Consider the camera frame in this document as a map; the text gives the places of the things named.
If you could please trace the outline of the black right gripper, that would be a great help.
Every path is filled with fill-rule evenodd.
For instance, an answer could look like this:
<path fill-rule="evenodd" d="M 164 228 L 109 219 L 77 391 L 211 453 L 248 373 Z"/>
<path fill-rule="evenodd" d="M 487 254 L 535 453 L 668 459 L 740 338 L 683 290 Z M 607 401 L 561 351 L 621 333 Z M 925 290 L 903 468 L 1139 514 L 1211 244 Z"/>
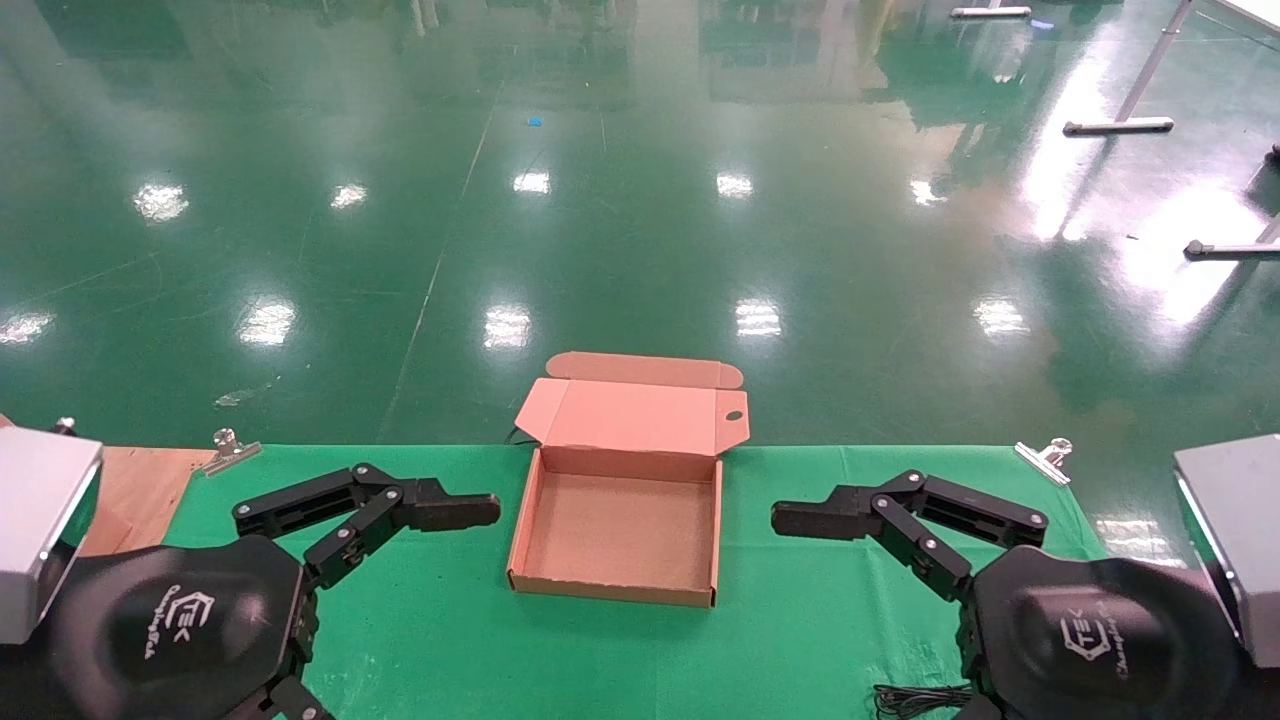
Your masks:
<path fill-rule="evenodd" d="M 1211 719 L 1243 667 L 1199 573 L 1025 546 L 973 578 L 960 652 L 974 691 L 954 720 Z"/>

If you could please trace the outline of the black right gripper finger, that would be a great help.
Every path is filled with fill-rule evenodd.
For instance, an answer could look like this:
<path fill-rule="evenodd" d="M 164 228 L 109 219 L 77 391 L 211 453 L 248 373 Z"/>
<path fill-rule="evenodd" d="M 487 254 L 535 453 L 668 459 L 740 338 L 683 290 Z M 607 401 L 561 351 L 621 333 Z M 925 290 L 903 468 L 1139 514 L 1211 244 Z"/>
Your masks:
<path fill-rule="evenodd" d="M 772 506 L 776 534 L 870 538 L 938 597 L 956 601 L 972 584 L 972 564 L 928 529 L 928 523 L 1006 550 L 1039 548 L 1050 527 L 1042 511 L 919 470 L 906 470 L 874 487 L 836 486 L 822 502 L 778 501 Z"/>

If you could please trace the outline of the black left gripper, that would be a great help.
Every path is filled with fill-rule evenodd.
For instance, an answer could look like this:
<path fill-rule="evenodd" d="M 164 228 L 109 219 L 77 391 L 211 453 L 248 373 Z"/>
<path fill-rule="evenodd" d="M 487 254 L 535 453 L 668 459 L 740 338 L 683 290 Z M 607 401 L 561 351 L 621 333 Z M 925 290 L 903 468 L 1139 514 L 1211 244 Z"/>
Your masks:
<path fill-rule="evenodd" d="M 233 518 L 242 538 L 229 544 L 155 546 L 70 573 L 45 618 L 46 717 L 335 719 L 301 678 L 314 588 L 403 529 L 493 525 L 500 501 L 361 462 L 248 498 Z M 303 565 L 271 541 L 335 518 Z"/>

